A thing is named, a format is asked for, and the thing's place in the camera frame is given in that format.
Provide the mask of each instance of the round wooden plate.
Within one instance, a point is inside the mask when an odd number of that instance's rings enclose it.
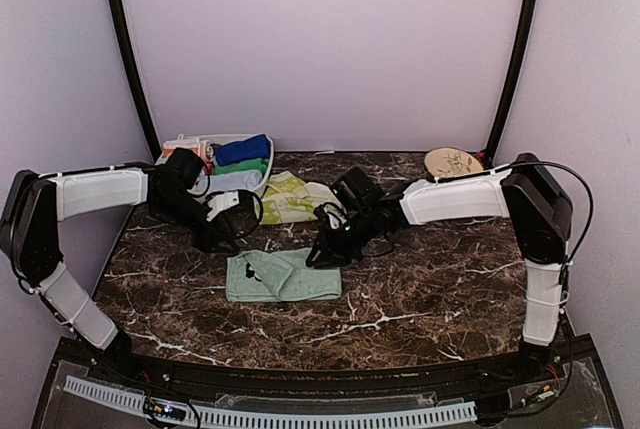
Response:
[[[477,158],[452,147],[441,147],[428,152],[424,157],[424,165],[432,178],[467,176],[484,170]]]

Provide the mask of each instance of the brown marble surface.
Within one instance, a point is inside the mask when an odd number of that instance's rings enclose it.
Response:
[[[332,183],[354,165],[384,186],[423,177],[423,154],[277,154],[273,173]],[[310,247],[316,224],[260,227],[243,249]],[[517,349],[525,271],[508,220],[435,222],[397,233],[395,252],[342,269],[335,301],[231,303],[226,256],[136,208],[98,288],[135,351],[243,368],[382,369]]]

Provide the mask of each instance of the folded towel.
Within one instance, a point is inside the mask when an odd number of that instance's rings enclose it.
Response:
[[[213,174],[215,176],[221,174],[231,174],[232,172],[240,172],[240,171],[253,171],[258,170],[262,174],[267,172],[269,168],[269,160],[268,159],[250,159],[248,161],[237,162],[235,164],[230,164],[228,166],[216,166],[213,168]]]
[[[228,166],[248,159],[269,159],[271,144],[267,136],[260,134],[246,141],[231,142],[216,149],[215,157],[218,166]]]
[[[326,301],[342,295],[340,269],[313,269],[311,249],[267,254],[247,251],[227,259],[227,299],[232,302]]]
[[[241,171],[208,177],[209,190],[207,190],[207,193],[210,193],[237,191],[238,189],[250,191],[260,185],[263,175],[260,171]],[[205,189],[207,189],[207,176],[200,178],[196,192],[200,193]]]
[[[264,214],[261,224],[315,221],[317,218],[313,210],[325,202],[342,207],[327,186],[305,183],[289,171],[271,176],[262,197]]]

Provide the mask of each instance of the green cloth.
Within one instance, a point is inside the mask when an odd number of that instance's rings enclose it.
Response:
[[[305,183],[289,171],[269,178],[262,196],[264,214],[260,224],[288,224],[315,221],[313,210],[320,204],[332,202],[342,207],[331,189],[316,182]]]
[[[269,168],[269,159],[249,159],[248,161],[230,164],[228,166],[216,166],[213,168],[213,175],[230,174],[232,172],[253,171],[258,170],[262,174],[267,172]]]
[[[227,299],[232,302],[327,301],[342,295],[340,269],[314,269],[311,249],[268,254],[246,251],[227,259]]]

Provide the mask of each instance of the white cable tray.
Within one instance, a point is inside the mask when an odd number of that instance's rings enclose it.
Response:
[[[121,412],[147,417],[142,411],[145,402],[142,391],[75,376],[67,376],[64,390]],[[171,404],[187,412],[180,427],[196,427],[196,419],[189,406],[180,402]],[[193,406],[200,414],[203,429],[422,429],[477,420],[473,402],[408,411],[341,415],[270,414],[217,409],[195,403]],[[156,418],[171,422],[162,416]]]

